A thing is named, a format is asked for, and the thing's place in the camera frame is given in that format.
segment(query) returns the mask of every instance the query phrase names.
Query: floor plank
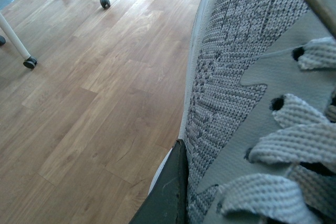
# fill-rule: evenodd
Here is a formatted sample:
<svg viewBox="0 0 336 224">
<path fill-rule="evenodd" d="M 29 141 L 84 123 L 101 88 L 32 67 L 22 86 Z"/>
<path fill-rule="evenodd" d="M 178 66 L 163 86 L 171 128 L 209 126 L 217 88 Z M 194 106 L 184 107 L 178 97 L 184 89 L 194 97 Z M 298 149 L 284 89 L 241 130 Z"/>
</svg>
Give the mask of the floor plank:
<svg viewBox="0 0 336 224">
<path fill-rule="evenodd" d="M 128 223 L 177 138 L 200 0 L 110 1 L 1 10 L 0 223 Z"/>
</svg>

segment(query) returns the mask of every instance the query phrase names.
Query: gray knit sneaker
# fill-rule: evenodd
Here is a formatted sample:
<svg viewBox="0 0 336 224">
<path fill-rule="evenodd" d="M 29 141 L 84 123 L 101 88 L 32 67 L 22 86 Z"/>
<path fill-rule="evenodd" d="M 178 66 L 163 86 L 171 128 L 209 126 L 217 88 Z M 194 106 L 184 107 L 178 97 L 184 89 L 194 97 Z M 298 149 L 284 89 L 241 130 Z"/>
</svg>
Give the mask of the gray knit sneaker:
<svg viewBox="0 0 336 224">
<path fill-rule="evenodd" d="M 190 223 L 336 221 L 336 45 L 307 9 L 202 0 L 180 131 Z"/>
</svg>

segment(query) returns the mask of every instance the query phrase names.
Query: wooden stick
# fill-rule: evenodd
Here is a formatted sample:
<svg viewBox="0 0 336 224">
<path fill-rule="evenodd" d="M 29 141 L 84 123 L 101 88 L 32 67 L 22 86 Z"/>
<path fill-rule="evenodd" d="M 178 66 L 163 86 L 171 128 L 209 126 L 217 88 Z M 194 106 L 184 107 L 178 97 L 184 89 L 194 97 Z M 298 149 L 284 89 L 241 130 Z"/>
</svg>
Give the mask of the wooden stick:
<svg viewBox="0 0 336 224">
<path fill-rule="evenodd" d="M 336 15 L 326 0 L 304 0 L 331 35 L 336 39 Z"/>
</svg>

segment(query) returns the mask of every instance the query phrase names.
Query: black caster wheel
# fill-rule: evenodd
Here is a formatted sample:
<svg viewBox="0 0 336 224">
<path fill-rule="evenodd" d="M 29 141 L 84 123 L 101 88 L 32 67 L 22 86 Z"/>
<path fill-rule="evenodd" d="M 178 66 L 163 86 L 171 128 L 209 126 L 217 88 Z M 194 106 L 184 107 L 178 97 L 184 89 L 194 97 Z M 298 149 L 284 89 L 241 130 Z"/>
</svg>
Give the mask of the black caster wheel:
<svg viewBox="0 0 336 224">
<path fill-rule="evenodd" d="M 36 64 L 37 64 L 37 60 L 33 56 L 30 56 L 28 59 L 26 59 L 23 62 L 23 65 L 26 68 L 30 68 L 30 69 L 34 69 L 36 67 Z"/>
<path fill-rule="evenodd" d="M 4 45 L 5 43 L 6 43 L 5 38 L 0 36 L 0 46 Z"/>
<path fill-rule="evenodd" d="M 100 4 L 104 9 L 107 9 L 111 6 L 110 0 L 100 0 Z"/>
</svg>

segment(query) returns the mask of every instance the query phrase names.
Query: lace eyelet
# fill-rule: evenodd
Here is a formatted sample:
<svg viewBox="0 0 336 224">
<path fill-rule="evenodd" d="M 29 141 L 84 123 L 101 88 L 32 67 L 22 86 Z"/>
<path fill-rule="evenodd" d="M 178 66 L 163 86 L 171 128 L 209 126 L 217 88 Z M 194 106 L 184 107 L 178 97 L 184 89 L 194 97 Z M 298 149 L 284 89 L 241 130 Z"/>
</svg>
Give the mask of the lace eyelet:
<svg viewBox="0 0 336 224">
<path fill-rule="evenodd" d="M 283 107 L 284 105 L 284 102 L 285 102 L 285 96 L 282 95 L 281 97 L 278 97 L 278 98 L 274 98 L 272 101 L 271 101 L 271 106 L 270 106 L 270 109 L 271 110 L 281 110 L 281 108 Z"/>
<path fill-rule="evenodd" d="M 252 164 L 253 162 L 251 162 L 251 161 L 248 159 L 248 157 L 249 157 L 249 155 L 250 155 L 252 149 L 253 149 L 253 148 L 249 148 L 249 149 L 247 149 L 246 154 L 245 154 L 245 156 L 244 156 L 244 159 L 246 159 L 247 161 L 249 161 L 251 164 Z"/>
<path fill-rule="evenodd" d="M 304 54 L 304 48 L 303 47 L 298 47 L 293 50 L 292 56 L 295 61 L 298 61 L 300 56 Z"/>
</svg>

